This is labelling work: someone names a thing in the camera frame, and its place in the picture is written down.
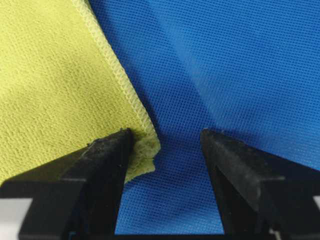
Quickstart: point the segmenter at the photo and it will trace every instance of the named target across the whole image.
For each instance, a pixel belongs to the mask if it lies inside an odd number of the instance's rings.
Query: blue fabric
[[[116,233],[223,233],[206,127],[320,169],[320,1],[91,5],[162,144],[156,172],[126,185]]]

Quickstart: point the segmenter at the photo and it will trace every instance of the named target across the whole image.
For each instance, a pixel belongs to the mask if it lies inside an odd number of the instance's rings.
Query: yellow cloth
[[[85,0],[0,1],[0,184],[120,128],[126,180],[153,171],[155,129]]]

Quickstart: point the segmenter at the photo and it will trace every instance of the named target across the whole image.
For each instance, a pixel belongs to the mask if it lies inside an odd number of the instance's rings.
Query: fabric edge
[[[114,74],[120,89],[138,117],[143,131],[146,134],[146,136],[137,141],[134,146],[132,159],[136,159],[136,164],[132,165],[132,169],[129,169],[127,172],[125,182],[128,182],[139,175],[153,172],[155,170],[153,159],[161,149],[160,141],[147,110],[141,103],[124,68],[108,43],[96,17],[92,12],[89,2],[87,0],[71,0],[71,2],[82,16],[82,19],[87,26],[88,31],[91,33],[99,51],[111,67],[112,73]]]

